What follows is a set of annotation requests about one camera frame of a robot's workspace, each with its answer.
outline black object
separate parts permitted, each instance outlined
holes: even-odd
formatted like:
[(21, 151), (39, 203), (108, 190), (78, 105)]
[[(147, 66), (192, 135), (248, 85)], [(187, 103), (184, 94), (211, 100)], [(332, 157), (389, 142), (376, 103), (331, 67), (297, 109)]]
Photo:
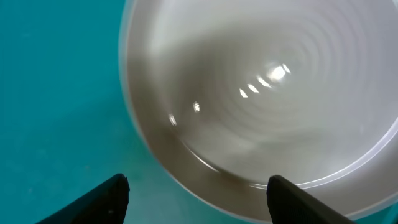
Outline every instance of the black object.
[(273, 224), (354, 223), (279, 175), (269, 178), (267, 196)]
[(38, 224), (122, 224), (129, 203), (129, 182), (116, 174)]

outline glossy white surface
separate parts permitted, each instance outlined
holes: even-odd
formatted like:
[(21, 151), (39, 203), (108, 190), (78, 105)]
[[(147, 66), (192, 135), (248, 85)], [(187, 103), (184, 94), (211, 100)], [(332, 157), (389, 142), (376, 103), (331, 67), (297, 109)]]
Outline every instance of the glossy white surface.
[(384, 42), (397, 33), (377, 20), (397, 15), (371, 4), (164, 2), (152, 80), (181, 140), (238, 176), (281, 174), (312, 183), (304, 187), (377, 153), (398, 116), (396, 65), (386, 60), (398, 52)]

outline bright light spot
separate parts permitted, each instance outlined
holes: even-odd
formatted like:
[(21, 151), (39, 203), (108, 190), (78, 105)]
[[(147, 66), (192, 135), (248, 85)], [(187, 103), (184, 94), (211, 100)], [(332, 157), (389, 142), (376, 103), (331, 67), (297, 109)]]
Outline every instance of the bright light spot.
[(172, 123), (172, 125), (176, 126), (177, 122), (175, 122), (174, 116), (172, 114), (169, 114), (169, 120)]
[(259, 91), (256, 89), (256, 87), (254, 87), (254, 85), (252, 84), (248, 84), (248, 87), (251, 91), (253, 91), (254, 93), (259, 93)]
[(290, 73), (290, 70), (287, 68), (287, 66), (286, 66), (285, 64), (283, 64), (282, 66), (284, 67), (284, 70), (285, 70), (287, 73)]
[(272, 72), (270, 72), (270, 74), (268, 74), (267, 76), (271, 81), (275, 82), (275, 81), (279, 81), (285, 75), (286, 75), (286, 71), (284, 70), (284, 68), (282, 68), (282, 66), (278, 66)]
[(239, 90), (241, 91), (241, 96), (242, 96), (243, 98), (247, 98), (247, 97), (248, 97), (247, 94), (246, 94), (245, 92), (243, 92), (242, 89), (239, 89)]
[(262, 79), (259, 75), (257, 76), (257, 80), (261, 83), (261, 85), (271, 88), (271, 85), (268, 84), (264, 79)]
[(193, 110), (197, 113), (200, 111), (200, 106), (198, 102), (193, 103)]

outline turquoise background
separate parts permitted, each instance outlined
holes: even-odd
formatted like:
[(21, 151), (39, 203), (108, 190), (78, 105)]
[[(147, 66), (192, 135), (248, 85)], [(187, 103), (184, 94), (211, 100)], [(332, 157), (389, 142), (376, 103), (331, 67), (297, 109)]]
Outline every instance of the turquoise background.
[(118, 172), (131, 186), (126, 223), (245, 223), (182, 189), (133, 128), (118, 71), (123, 7), (0, 0), (1, 223), (37, 222)]

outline teal surface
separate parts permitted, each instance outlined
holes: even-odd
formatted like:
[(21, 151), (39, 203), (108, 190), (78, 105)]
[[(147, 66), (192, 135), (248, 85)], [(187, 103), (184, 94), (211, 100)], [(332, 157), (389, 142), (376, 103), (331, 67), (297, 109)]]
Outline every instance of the teal surface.
[(118, 172), (131, 186), (126, 223), (244, 223), (175, 183), (133, 128), (118, 71), (123, 6), (0, 0), (1, 223), (37, 222)]

